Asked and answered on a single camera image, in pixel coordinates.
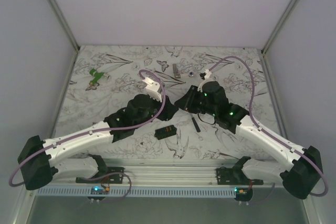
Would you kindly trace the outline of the black fuse box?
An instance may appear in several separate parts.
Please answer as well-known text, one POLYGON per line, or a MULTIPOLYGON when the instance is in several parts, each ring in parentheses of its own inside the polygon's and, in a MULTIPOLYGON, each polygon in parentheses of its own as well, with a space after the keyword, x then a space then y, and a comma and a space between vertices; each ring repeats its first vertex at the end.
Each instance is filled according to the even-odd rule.
POLYGON ((174 125, 169 125, 155 130, 154 136, 158 140, 168 138, 170 136, 176 135, 177 128, 174 125))

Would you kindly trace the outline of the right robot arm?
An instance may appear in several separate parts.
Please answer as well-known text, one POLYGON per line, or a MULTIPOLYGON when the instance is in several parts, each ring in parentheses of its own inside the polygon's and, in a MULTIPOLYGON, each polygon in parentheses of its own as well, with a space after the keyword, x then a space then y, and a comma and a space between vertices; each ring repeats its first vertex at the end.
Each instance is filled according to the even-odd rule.
POLYGON ((260 145, 273 161, 240 158, 232 168, 219 168, 218 182, 245 185, 250 180, 281 183, 298 199, 306 199, 319 180, 325 180, 320 152, 313 146, 304 148, 256 121, 245 108, 229 102, 218 82, 210 81, 199 90, 191 86, 175 105, 193 114, 208 114, 221 128, 260 145))

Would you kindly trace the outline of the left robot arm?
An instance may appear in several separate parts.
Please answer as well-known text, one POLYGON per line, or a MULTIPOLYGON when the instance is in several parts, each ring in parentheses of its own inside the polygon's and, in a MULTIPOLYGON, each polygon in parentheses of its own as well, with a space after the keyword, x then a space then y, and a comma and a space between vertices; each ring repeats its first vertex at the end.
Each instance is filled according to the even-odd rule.
POLYGON ((30 137, 17 159, 22 185, 27 190, 36 190, 65 178, 101 183, 108 172, 103 158, 90 154, 77 159, 75 155, 130 137, 136 129, 155 119, 169 121, 177 111, 168 96, 157 101, 147 94, 138 94, 126 107, 84 130, 45 140, 38 135, 30 137))

